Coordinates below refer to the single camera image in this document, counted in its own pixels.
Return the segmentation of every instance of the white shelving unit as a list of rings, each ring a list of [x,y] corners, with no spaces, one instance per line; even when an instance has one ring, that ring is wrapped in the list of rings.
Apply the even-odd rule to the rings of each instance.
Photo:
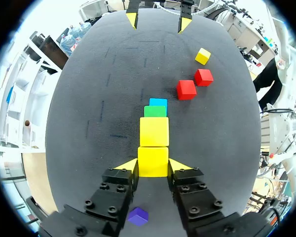
[[[61,69],[29,38],[23,42],[17,45],[20,52],[15,57],[7,52],[0,65],[0,151],[45,152],[47,117]],[[23,51],[27,46],[41,59],[32,60]],[[14,59],[9,63],[7,58]],[[56,73],[50,75],[42,66]]]

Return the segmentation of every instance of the wooden floor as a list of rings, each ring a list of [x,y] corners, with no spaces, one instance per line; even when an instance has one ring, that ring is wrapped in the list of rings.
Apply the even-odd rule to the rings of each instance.
[[[47,176],[46,154],[23,154],[23,164],[32,197],[36,203],[47,214],[57,211]]]

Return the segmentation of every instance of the blue cube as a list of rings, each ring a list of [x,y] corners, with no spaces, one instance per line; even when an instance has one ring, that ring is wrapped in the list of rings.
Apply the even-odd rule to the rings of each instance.
[[[140,207],[136,207],[128,215],[128,221],[135,224],[136,226],[142,226],[149,219],[148,212],[142,210]]]
[[[168,100],[167,99],[150,98],[149,105],[150,106],[165,106],[166,107],[166,116],[167,116],[167,111],[168,111]]]

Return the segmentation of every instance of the black pants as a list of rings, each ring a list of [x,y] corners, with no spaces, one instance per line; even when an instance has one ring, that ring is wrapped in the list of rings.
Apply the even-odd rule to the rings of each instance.
[[[257,78],[253,81],[253,84],[255,85],[256,92],[258,92],[261,88],[265,88],[272,85],[269,91],[262,97],[262,99],[260,99],[259,105],[262,111],[266,107],[267,103],[274,105],[282,89],[282,83],[277,75],[277,68],[274,58],[257,76]]]

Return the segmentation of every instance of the red cube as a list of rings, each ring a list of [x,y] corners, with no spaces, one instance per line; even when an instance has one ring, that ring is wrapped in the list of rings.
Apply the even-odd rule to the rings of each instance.
[[[198,86],[209,86],[214,81],[213,75],[208,69],[198,69],[194,78]]]
[[[195,97],[196,88],[192,80],[180,80],[177,85],[178,99],[191,100]]]

